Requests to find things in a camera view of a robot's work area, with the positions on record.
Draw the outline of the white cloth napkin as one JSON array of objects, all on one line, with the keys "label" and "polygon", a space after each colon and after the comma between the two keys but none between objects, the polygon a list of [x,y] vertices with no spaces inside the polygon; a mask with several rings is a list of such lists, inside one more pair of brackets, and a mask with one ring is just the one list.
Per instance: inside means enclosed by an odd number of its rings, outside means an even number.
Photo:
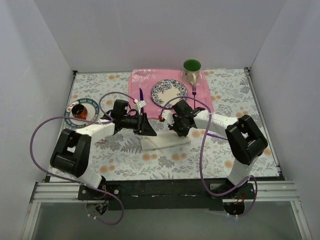
[{"label": "white cloth napkin", "polygon": [[142,150],[164,149],[184,144],[189,144],[189,136],[178,136],[174,131],[159,132],[157,136],[143,136],[140,140]]}]

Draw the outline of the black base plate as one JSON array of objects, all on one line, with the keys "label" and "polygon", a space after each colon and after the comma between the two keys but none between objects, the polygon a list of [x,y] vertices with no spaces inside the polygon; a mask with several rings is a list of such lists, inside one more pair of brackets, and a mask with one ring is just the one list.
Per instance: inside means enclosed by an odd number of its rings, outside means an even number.
[{"label": "black base plate", "polygon": [[199,179],[107,181],[106,191],[119,198],[125,210],[207,209],[223,211],[223,201],[235,202],[240,196],[252,200],[253,183],[241,191],[215,198]]}]

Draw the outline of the purple spoon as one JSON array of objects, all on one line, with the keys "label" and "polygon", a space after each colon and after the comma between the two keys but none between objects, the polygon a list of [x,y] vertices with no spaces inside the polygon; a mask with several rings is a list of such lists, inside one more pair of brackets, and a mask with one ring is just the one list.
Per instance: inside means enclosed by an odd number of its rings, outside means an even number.
[{"label": "purple spoon", "polygon": [[207,133],[207,136],[222,139],[222,140],[228,140],[226,137],[218,136],[218,135],[212,134],[212,133]]}]

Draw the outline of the teal rimmed saucer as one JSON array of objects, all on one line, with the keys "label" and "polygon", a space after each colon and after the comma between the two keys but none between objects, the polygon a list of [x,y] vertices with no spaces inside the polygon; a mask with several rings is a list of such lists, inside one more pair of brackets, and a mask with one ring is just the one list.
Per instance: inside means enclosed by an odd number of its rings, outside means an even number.
[{"label": "teal rimmed saucer", "polygon": [[83,128],[89,125],[81,120],[96,121],[100,113],[98,103],[91,98],[80,98],[71,102],[65,109],[64,115],[74,119],[66,118],[64,122],[73,129]]}]

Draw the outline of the purple fork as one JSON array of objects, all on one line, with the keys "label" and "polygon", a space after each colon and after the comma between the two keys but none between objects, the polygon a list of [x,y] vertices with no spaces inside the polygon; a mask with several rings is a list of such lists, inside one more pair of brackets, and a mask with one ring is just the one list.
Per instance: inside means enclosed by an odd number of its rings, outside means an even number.
[{"label": "purple fork", "polygon": [[195,85],[192,86],[192,95],[194,99],[194,108],[196,107],[196,94],[197,94],[197,88]]}]

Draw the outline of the purple knife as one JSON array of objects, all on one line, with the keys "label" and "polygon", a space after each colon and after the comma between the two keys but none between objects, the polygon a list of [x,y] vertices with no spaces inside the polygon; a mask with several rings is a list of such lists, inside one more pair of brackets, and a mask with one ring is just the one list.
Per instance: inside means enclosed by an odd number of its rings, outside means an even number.
[{"label": "purple knife", "polygon": [[[140,97],[140,101],[144,100],[143,90],[141,88],[139,89],[139,97]],[[139,112],[143,114],[144,108],[142,108]]]}]

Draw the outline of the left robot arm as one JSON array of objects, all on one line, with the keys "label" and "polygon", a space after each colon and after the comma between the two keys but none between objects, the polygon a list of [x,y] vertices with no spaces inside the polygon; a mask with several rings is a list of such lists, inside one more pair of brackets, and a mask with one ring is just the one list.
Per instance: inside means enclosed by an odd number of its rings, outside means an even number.
[{"label": "left robot arm", "polygon": [[96,142],[115,135],[122,129],[133,130],[140,136],[155,137],[157,133],[150,125],[147,114],[137,111],[127,113],[129,102],[118,99],[114,102],[110,116],[104,115],[98,124],[77,130],[63,129],[53,150],[50,165],[70,174],[78,182],[89,185],[89,194],[95,200],[106,196],[105,178],[89,166],[90,150]]}]

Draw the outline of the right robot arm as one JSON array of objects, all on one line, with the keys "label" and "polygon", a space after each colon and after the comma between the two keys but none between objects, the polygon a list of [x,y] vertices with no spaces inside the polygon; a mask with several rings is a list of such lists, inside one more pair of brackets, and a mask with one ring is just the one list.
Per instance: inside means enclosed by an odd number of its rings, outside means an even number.
[{"label": "right robot arm", "polygon": [[185,100],[180,100],[173,111],[162,109],[159,120],[167,122],[168,128],[180,137],[187,136],[191,128],[224,136],[234,156],[233,167],[225,184],[213,191],[207,185],[204,188],[216,198],[228,195],[237,199],[243,195],[257,158],[268,147],[266,137],[251,116],[227,117],[211,112],[205,104],[193,109]]}]

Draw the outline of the blue floral plate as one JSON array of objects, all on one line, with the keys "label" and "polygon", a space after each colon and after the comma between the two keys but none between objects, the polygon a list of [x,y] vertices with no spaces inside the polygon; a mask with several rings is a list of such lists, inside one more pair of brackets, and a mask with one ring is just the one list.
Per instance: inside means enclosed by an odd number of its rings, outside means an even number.
[{"label": "blue floral plate", "polygon": [[171,109],[183,96],[188,95],[186,86],[180,81],[174,79],[164,79],[158,81],[151,88],[151,99],[159,107]]}]

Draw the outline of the floral patterned tablecloth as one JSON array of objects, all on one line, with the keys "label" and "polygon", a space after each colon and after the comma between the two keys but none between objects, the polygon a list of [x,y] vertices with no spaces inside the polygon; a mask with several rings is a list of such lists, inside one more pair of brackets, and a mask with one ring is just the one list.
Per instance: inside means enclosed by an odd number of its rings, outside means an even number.
[{"label": "floral patterned tablecloth", "polygon": [[[264,125],[243,69],[204,70],[210,89],[213,110],[227,117],[251,116],[257,126]],[[129,96],[132,72],[78,73],[71,90],[70,102],[88,98],[110,110],[115,100]],[[153,129],[166,132],[168,126],[149,119]],[[142,150],[141,137],[124,129],[96,143],[90,150],[89,165],[108,180],[225,178],[231,172],[234,156],[228,142],[205,136],[202,129],[191,129],[190,143],[163,149]]]}]

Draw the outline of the cream mug green inside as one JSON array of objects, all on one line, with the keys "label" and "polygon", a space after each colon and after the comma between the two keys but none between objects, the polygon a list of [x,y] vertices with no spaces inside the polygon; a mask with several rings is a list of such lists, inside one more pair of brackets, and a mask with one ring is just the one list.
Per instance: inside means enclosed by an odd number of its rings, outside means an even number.
[{"label": "cream mug green inside", "polygon": [[182,79],[186,83],[195,86],[200,75],[201,67],[202,65],[198,60],[187,59],[183,63]]}]

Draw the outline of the orange brown small cup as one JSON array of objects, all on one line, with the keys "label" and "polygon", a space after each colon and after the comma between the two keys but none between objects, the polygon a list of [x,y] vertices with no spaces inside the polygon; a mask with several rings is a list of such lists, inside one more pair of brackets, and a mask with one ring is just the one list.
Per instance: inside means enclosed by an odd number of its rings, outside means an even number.
[{"label": "orange brown small cup", "polygon": [[72,116],[76,119],[86,120],[88,115],[87,108],[82,104],[77,104],[71,109]]}]

